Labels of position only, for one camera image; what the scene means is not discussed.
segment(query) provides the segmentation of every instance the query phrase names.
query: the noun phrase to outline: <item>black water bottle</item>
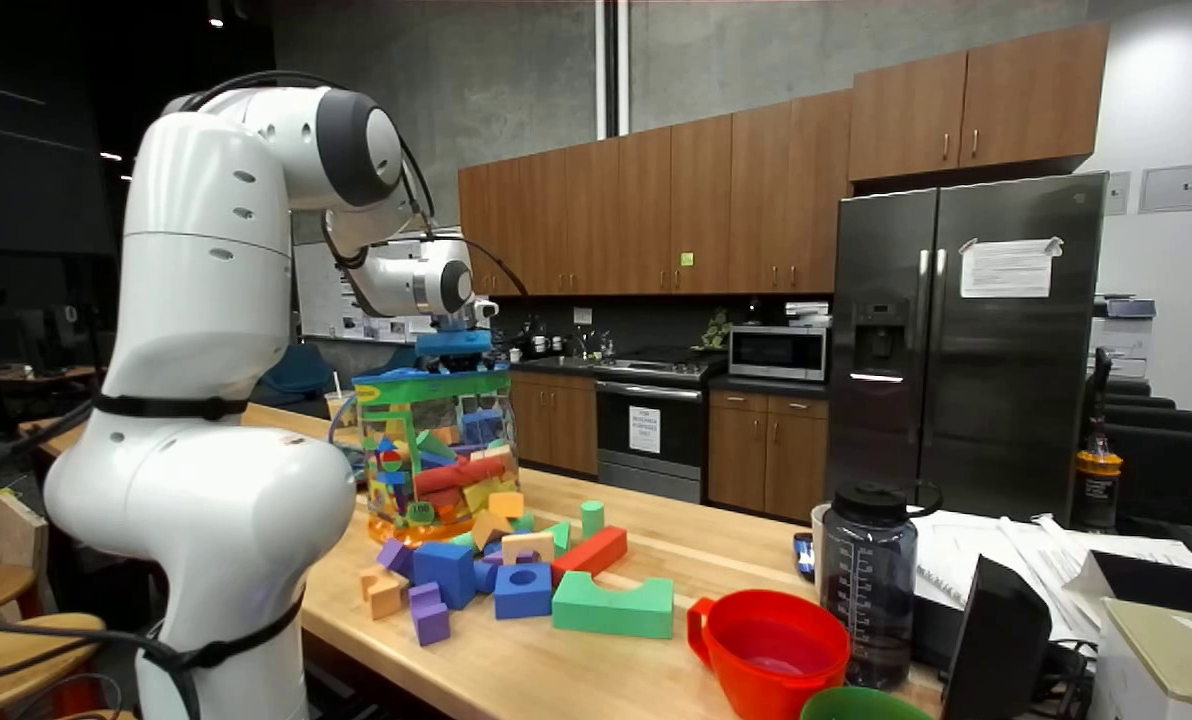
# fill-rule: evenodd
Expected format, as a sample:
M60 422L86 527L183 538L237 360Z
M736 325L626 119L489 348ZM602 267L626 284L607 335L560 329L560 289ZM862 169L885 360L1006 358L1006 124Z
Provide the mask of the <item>black water bottle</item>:
M844 489L826 518L822 606L853 637L850 679L898 689L913 668L915 524L885 489Z

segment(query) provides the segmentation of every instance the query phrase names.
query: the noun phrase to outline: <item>lower cabinet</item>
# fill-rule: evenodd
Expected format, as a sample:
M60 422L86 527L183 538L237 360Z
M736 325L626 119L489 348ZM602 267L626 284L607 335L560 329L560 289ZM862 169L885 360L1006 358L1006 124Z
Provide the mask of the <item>lower cabinet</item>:
M714 394L709 503L809 524L829 495L829 400Z
M513 374L513 431L522 466L595 477L595 379Z

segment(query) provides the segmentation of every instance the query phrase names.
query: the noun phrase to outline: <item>microwave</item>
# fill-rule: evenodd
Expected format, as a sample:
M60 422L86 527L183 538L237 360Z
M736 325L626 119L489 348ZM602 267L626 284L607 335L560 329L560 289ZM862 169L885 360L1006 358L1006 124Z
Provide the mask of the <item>microwave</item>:
M758 379L829 379L829 325L731 325L729 329L729 378Z

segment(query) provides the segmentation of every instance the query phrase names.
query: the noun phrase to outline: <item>box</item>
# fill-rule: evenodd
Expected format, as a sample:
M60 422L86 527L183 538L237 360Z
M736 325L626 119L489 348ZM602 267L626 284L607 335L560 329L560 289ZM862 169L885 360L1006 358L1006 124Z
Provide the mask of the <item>box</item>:
M1192 612L1106 595L1090 720L1192 720Z
M492 492L515 492L509 374L357 378L374 538L407 543L471 527Z

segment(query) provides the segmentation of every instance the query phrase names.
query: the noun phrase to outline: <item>stainless steel refrigerator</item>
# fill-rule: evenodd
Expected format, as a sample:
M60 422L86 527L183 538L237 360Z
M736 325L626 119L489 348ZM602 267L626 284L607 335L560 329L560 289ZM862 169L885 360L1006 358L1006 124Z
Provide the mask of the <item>stainless steel refrigerator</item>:
M1068 518L1106 178L840 204L829 483Z

